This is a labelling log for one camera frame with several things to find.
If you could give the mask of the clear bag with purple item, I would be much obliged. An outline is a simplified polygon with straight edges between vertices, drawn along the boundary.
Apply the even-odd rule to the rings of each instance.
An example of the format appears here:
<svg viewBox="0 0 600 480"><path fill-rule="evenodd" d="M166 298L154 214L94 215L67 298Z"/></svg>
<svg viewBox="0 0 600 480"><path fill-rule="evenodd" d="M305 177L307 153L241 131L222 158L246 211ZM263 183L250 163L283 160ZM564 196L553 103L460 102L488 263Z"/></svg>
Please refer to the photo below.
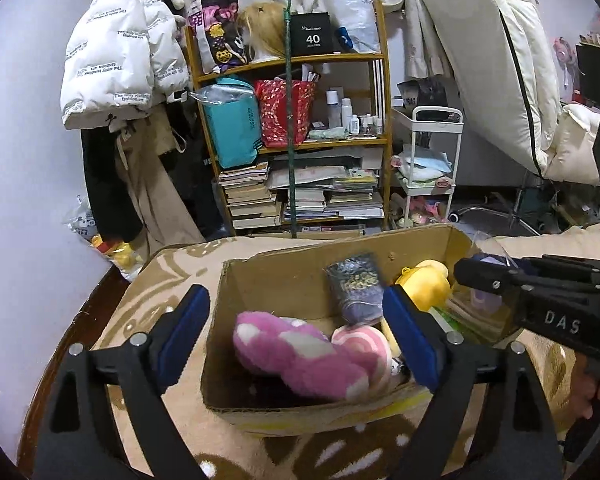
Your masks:
<svg viewBox="0 0 600 480"><path fill-rule="evenodd" d="M501 243L481 231L452 269L453 285L445 301L445 312L470 339L498 344L516 333L513 310L503 298L508 280L519 270Z"/></svg>

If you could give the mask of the yellow plush toy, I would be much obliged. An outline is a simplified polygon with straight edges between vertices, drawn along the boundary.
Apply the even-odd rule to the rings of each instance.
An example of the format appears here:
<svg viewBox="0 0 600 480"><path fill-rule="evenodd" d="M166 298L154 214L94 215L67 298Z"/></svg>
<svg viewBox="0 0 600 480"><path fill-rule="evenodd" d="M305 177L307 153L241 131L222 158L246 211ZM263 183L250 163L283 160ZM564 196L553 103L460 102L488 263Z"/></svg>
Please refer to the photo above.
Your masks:
<svg viewBox="0 0 600 480"><path fill-rule="evenodd" d="M400 286L422 312L428 312L432 307L442 307L451 293L449 269L434 259L404 266L392 284Z"/></svg>

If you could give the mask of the green snack packet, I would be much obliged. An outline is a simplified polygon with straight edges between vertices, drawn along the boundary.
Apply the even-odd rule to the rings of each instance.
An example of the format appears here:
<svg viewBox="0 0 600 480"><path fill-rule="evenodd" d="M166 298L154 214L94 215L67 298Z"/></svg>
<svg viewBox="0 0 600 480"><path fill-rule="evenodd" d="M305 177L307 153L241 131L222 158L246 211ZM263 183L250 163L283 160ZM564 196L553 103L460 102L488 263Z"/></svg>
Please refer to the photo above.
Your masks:
<svg viewBox="0 0 600 480"><path fill-rule="evenodd" d="M429 309L429 314L436 320L445 333L457 332L462 335L467 334L467 327L458 322L455 318L452 318L445 310L431 307Z"/></svg>

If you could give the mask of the black white plush toy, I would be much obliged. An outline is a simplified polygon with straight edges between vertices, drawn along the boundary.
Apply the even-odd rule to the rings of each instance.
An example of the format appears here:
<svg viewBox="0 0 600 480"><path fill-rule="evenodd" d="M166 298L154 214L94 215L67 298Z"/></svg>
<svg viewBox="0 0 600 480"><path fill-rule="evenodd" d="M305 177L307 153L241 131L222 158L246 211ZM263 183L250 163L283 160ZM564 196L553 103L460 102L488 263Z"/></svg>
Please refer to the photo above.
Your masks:
<svg viewBox="0 0 600 480"><path fill-rule="evenodd" d="M391 377L406 382L411 378L411 371L407 365L399 358L393 358L391 361Z"/></svg>

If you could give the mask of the white rolling cart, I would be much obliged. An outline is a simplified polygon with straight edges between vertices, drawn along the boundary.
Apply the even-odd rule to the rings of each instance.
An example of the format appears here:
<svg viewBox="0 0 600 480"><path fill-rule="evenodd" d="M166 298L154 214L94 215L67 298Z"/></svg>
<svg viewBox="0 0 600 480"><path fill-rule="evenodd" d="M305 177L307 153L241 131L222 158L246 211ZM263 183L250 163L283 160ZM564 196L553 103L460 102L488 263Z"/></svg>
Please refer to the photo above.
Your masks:
<svg viewBox="0 0 600 480"><path fill-rule="evenodd" d="M412 110L393 107L392 119L406 129L408 142L399 155L393 156L396 180L405 192L404 228L415 224L445 222L451 212L456 189L457 163L463 142L464 114L461 110L441 105L419 105ZM452 156L427 148L426 136L449 136L453 141Z"/></svg>

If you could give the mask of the plastic bag of toys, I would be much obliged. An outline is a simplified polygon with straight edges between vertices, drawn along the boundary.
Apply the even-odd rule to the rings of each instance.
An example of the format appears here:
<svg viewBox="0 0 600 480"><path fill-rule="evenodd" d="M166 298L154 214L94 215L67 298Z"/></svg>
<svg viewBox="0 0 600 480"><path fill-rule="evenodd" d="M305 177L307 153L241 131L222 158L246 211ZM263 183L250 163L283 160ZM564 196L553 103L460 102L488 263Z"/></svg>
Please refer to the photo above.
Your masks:
<svg viewBox="0 0 600 480"><path fill-rule="evenodd" d="M132 282L140 274L144 260L129 243L107 242L102 238L86 198L76 196L76 206L65 216L64 223L85 244L115 266L122 278Z"/></svg>

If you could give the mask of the pink white plush toy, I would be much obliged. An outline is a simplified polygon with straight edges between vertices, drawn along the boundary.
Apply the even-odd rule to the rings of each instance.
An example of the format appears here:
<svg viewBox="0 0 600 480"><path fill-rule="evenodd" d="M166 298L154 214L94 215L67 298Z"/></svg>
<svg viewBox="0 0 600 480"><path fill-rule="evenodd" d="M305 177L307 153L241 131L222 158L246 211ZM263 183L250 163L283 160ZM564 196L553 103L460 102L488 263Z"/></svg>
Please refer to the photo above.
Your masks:
<svg viewBox="0 0 600 480"><path fill-rule="evenodd" d="M338 346L308 322L268 312L239 313L232 341L247 370L276 375L295 394L309 398L363 399L378 367L373 353Z"/></svg>

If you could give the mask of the cream folded mattress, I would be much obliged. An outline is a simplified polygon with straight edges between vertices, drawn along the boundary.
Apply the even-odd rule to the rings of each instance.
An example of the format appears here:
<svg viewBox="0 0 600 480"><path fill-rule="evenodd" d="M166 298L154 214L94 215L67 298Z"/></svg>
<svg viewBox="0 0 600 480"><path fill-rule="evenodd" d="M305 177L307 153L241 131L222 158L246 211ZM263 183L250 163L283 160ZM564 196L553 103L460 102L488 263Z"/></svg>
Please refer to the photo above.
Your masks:
<svg viewBox="0 0 600 480"><path fill-rule="evenodd" d="M471 127L520 166L555 182L596 185L600 114L560 100L534 0L422 0Z"/></svg>

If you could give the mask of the stack of books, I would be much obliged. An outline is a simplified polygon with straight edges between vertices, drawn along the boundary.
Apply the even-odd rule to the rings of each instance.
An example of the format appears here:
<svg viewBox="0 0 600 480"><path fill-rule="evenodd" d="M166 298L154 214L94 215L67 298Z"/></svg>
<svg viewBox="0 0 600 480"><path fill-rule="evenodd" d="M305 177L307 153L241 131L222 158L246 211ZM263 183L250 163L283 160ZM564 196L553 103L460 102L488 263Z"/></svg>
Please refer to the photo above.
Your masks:
<svg viewBox="0 0 600 480"><path fill-rule="evenodd" d="M282 203L268 188L268 162L225 170L218 183L225 194L227 209L235 231L267 229L280 226Z"/></svg>

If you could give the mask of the red patterned gift bag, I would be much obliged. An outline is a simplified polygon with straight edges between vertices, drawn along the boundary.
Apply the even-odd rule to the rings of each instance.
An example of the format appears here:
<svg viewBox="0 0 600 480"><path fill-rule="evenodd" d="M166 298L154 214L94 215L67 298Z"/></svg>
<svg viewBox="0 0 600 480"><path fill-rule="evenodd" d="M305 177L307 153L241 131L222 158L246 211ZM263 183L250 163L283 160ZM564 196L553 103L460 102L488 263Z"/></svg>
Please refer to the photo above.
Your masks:
<svg viewBox="0 0 600 480"><path fill-rule="evenodd" d="M294 146L306 140L311 121L316 83L292 81L294 100ZM261 140L266 148L287 147L286 90L280 78L258 80L254 86L260 110Z"/></svg>

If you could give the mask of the green pole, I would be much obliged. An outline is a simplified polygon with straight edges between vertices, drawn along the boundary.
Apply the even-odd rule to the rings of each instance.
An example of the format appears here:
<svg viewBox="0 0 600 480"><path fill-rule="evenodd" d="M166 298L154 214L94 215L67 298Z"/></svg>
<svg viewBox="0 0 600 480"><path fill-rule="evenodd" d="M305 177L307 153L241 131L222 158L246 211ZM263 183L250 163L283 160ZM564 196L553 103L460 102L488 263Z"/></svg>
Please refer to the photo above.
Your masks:
<svg viewBox="0 0 600 480"><path fill-rule="evenodd" d="M292 0L286 0L284 9L285 26L285 90L286 90L286 126L287 126L287 156L288 156L288 205L290 212L291 238L297 238L297 208L296 208L296 165L294 164L294 100L292 99L292 64L290 16Z"/></svg>

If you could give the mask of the black box with 40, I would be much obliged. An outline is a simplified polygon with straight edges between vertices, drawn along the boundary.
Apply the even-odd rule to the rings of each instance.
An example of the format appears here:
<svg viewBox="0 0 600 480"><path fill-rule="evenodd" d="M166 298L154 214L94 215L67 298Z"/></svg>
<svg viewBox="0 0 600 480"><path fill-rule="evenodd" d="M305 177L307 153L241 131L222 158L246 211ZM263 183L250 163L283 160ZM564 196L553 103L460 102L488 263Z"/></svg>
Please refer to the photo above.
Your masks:
<svg viewBox="0 0 600 480"><path fill-rule="evenodd" d="M290 48L292 56L332 54L332 24L329 14L303 13L290 17Z"/></svg>

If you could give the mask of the teal bag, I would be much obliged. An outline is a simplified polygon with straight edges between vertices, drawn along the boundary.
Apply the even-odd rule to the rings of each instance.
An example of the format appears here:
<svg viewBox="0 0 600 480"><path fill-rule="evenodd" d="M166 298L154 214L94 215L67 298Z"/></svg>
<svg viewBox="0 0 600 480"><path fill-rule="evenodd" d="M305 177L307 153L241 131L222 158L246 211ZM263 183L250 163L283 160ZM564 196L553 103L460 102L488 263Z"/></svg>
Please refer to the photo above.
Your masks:
<svg viewBox="0 0 600 480"><path fill-rule="evenodd" d="M251 164L262 145L258 100L248 82L221 77L201 90L200 104L223 169Z"/></svg>

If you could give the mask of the blonde wig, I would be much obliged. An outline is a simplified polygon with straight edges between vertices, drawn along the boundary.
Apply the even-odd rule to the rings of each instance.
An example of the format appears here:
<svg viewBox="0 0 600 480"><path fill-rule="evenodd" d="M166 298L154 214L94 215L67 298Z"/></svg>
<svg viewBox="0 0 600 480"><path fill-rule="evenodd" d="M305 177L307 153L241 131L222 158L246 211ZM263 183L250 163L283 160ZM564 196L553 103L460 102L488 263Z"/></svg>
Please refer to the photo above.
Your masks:
<svg viewBox="0 0 600 480"><path fill-rule="evenodd" d="M237 23L252 62L285 57L285 10L280 2L267 1L250 4L238 14Z"/></svg>

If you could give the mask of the white puffer jacket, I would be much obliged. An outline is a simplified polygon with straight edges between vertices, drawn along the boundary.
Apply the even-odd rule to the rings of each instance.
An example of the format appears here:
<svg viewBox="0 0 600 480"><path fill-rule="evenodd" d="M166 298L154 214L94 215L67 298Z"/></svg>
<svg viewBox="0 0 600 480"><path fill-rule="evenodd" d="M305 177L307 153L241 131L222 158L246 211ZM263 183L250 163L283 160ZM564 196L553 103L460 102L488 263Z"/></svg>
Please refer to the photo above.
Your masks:
<svg viewBox="0 0 600 480"><path fill-rule="evenodd" d="M66 47L60 92L68 130L144 118L190 88L175 16L162 0L92 0Z"/></svg>

